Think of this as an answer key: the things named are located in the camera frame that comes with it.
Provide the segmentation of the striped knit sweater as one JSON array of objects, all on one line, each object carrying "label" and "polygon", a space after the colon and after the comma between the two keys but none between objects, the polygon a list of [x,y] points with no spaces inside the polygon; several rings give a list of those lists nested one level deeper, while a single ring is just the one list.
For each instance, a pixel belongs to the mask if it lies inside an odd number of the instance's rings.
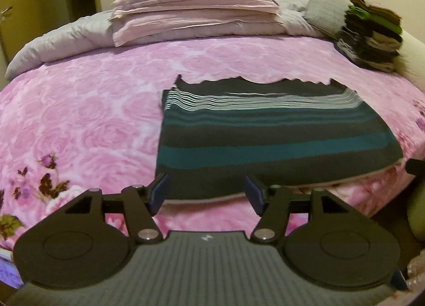
[{"label": "striped knit sweater", "polygon": [[178,77],[162,109],[156,173],[169,177],[173,200],[233,196],[248,175],[267,185],[336,184],[403,158],[380,115],[335,80]]}]

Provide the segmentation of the wooden bedroom door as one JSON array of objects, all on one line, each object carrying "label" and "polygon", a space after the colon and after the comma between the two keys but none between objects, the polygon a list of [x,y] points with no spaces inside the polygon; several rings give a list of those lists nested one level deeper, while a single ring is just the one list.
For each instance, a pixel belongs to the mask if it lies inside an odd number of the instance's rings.
[{"label": "wooden bedroom door", "polygon": [[40,0],[1,0],[1,41],[6,60],[42,33]]}]

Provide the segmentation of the pink floral bedspread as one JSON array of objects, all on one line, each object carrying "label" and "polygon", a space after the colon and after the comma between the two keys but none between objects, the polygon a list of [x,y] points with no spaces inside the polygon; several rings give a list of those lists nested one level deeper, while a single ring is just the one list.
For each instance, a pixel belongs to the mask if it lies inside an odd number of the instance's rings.
[{"label": "pink floral bedspread", "polygon": [[407,158],[424,157],[424,94],[396,74],[356,67],[311,37],[228,37],[107,48],[46,63],[1,92],[1,247],[90,187],[148,184],[160,95],[181,76],[241,76],[355,90],[388,124]]}]

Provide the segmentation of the beige folded garment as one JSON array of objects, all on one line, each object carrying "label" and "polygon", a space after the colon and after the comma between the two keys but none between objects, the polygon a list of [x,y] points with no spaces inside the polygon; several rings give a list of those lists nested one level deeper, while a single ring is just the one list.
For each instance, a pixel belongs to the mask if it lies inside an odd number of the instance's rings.
[{"label": "beige folded garment", "polygon": [[367,44],[377,48],[380,51],[395,52],[400,49],[403,42],[399,42],[397,39],[387,37],[383,34],[373,31],[371,37],[367,37]]}]

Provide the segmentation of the brown folded garment top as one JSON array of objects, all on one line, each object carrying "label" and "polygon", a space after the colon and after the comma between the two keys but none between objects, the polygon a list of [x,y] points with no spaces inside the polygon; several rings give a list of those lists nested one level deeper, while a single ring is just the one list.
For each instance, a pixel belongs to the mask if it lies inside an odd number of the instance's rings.
[{"label": "brown folded garment top", "polygon": [[350,0],[350,2],[353,3],[354,6],[364,9],[371,14],[381,16],[382,18],[387,19],[389,22],[395,25],[401,25],[401,17],[393,10],[388,9],[380,4],[371,3],[365,0]]}]

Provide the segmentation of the lower pink pillow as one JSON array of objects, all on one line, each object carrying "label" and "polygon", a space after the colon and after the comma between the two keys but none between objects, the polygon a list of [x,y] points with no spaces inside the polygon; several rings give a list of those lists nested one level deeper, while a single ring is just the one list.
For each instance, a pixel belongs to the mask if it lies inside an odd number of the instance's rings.
[{"label": "lower pink pillow", "polygon": [[281,35],[284,25],[274,13],[234,9],[193,9],[114,16],[116,47],[196,38]]}]

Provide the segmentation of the grey lilac quilt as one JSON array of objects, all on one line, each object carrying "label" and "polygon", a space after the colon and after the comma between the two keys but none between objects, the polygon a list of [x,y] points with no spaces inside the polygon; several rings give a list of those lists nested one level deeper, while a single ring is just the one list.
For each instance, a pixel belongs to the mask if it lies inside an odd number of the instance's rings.
[{"label": "grey lilac quilt", "polygon": [[[325,35],[311,26],[304,18],[307,0],[278,0],[279,13],[276,22],[227,22],[207,26],[186,26],[167,29],[165,32],[141,36],[139,33],[123,45],[148,45],[172,40],[224,36],[308,36],[324,38]],[[10,81],[18,75],[38,66],[94,51],[99,48],[113,48],[113,23],[109,20],[111,11],[85,16],[52,30],[27,43],[11,60],[5,78]]]}]

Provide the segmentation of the green folded garment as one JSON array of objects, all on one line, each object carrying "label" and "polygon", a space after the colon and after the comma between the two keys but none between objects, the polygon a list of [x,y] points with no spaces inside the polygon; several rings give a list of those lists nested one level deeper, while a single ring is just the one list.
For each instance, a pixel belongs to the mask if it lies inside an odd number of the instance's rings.
[{"label": "green folded garment", "polygon": [[378,14],[374,14],[374,13],[370,13],[367,10],[364,10],[360,7],[357,6],[353,6],[350,5],[349,9],[346,11],[346,14],[351,15],[351,16],[357,16],[358,18],[360,18],[361,20],[364,21],[371,21],[374,22],[394,33],[396,33],[397,35],[402,35],[402,28],[400,25],[396,25],[392,22],[390,22],[388,19],[378,15]]}]

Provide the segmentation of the grey checked cushion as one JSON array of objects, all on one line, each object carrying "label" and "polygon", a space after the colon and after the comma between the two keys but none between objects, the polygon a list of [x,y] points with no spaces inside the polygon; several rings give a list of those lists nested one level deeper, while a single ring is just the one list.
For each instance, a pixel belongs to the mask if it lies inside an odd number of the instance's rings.
[{"label": "grey checked cushion", "polygon": [[349,9],[347,0],[308,0],[305,20],[331,39],[344,26],[345,12]]}]

